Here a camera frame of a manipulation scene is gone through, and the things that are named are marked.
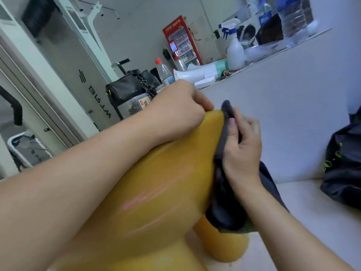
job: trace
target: shelf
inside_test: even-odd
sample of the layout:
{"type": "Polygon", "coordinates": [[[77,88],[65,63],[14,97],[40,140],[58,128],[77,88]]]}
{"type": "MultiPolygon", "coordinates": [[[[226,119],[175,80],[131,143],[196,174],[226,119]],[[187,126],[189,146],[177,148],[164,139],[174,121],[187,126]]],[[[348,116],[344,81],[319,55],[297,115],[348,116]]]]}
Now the shelf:
{"type": "Polygon", "coordinates": [[[185,41],[187,41],[187,40],[189,40],[189,37],[183,39],[183,40],[180,41],[179,43],[176,43],[176,45],[177,45],[177,46],[178,46],[178,45],[181,45],[181,44],[183,44],[183,43],[184,43],[185,41]]]}
{"type": "Polygon", "coordinates": [[[197,55],[194,55],[193,58],[190,58],[189,60],[187,60],[187,61],[184,62],[184,63],[189,63],[190,61],[192,61],[192,60],[194,60],[194,59],[196,59],[196,58],[197,58],[197,55]]]}
{"type": "Polygon", "coordinates": [[[182,56],[183,54],[186,54],[188,51],[190,51],[190,50],[193,50],[193,48],[190,48],[190,49],[188,49],[188,50],[186,50],[186,51],[183,51],[182,53],[179,53],[178,54],[178,56],[182,56]]]}

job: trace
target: spray bottle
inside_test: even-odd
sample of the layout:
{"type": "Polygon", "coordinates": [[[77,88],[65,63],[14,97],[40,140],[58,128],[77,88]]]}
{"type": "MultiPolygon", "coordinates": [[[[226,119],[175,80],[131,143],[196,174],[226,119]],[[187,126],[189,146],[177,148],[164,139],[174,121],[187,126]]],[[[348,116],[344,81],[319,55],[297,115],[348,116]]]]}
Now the spray bottle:
{"type": "Polygon", "coordinates": [[[230,70],[241,69],[246,65],[246,56],[241,43],[237,39],[237,27],[241,25],[241,21],[237,18],[230,19],[219,25],[222,29],[223,38],[231,37],[229,47],[227,49],[227,61],[230,70]]]}

